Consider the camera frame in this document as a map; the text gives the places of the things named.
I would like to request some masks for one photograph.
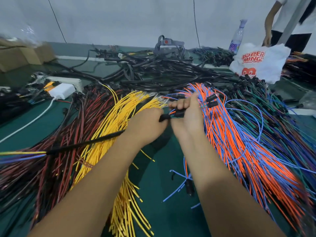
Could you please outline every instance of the cardboard box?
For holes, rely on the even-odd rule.
[[[11,71],[27,64],[20,48],[0,46],[0,72]]]
[[[20,40],[9,41],[0,39],[0,46],[18,47],[25,56],[27,62],[32,65],[42,65],[44,62],[56,59],[52,47],[47,42],[43,42],[42,45],[38,47],[31,47]]]

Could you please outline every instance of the bottle label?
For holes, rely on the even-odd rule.
[[[238,49],[239,49],[239,47],[240,47],[240,43],[236,44],[234,42],[231,42],[228,50],[230,50],[230,51],[232,51],[233,53],[236,54]]]

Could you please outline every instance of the white plastic bag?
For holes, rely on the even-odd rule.
[[[290,53],[291,49],[284,44],[266,47],[247,43],[239,48],[229,69],[238,75],[257,76],[266,83],[274,84],[280,80],[282,68]]]

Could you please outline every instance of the person's hand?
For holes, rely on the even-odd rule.
[[[263,40],[263,45],[270,47],[271,46],[271,38],[272,38],[271,32],[266,33],[265,38]]]
[[[168,121],[159,122],[163,110],[149,108],[138,112],[128,122],[124,135],[129,135],[141,147],[152,143],[166,129]]]
[[[169,102],[169,107],[179,110],[186,108],[183,118],[172,118],[171,126],[178,140],[191,139],[204,133],[203,113],[198,102],[198,92],[191,97]]]

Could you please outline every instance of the power strip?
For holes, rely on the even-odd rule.
[[[37,79],[41,79],[43,76],[38,75]],[[74,85],[76,91],[83,92],[83,83],[80,79],[77,78],[67,78],[67,77],[58,77],[58,76],[48,76],[45,79],[49,79],[50,81],[59,81],[60,83],[66,83],[66,84],[72,84]]]

